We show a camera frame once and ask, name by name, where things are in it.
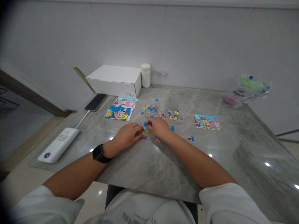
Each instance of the smartphone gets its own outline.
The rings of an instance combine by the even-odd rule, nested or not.
[[[96,111],[100,107],[106,96],[106,94],[97,94],[84,109]]]

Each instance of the forearm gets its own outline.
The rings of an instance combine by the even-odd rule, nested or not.
[[[112,141],[103,145],[104,156],[115,156]],[[43,185],[55,196],[75,200],[80,197],[96,179],[106,164],[93,159],[92,152],[72,162],[49,178]]]
[[[185,141],[175,132],[168,132],[163,140],[177,154],[188,173],[201,188],[236,183],[231,175],[215,160]]]

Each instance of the black watch strap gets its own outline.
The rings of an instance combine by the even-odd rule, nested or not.
[[[93,159],[99,161],[100,163],[109,163],[113,158],[106,158],[103,155],[103,148],[102,145],[97,146],[94,150],[93,150]]]

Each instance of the white shirt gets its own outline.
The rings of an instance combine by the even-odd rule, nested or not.
[[[199,193],[199,197],[207,213],[207,224],[270,224],[251,197],[237,184],[229,183],[205,188]],[[39,186],[12,208],[11,215],[16,223],[22,224],[72,224],[83,205],[83,199],[72,201],[55,197],[48,188]],[[111,201],[103,214],[85,222],[85,224],[96,223],[194,224],[195,222],[182,201],[125,189]]]

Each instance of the charging cable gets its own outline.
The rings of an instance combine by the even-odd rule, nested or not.
[[[89,114],[90,110],[87,111],[87,113],[84,115],[84,117],[82,118],[82,120],[79,122],[79,124],[77,125],[77,127],[79,127],[79,125],[82,123],[82,121],[86,118],[86,116]]]

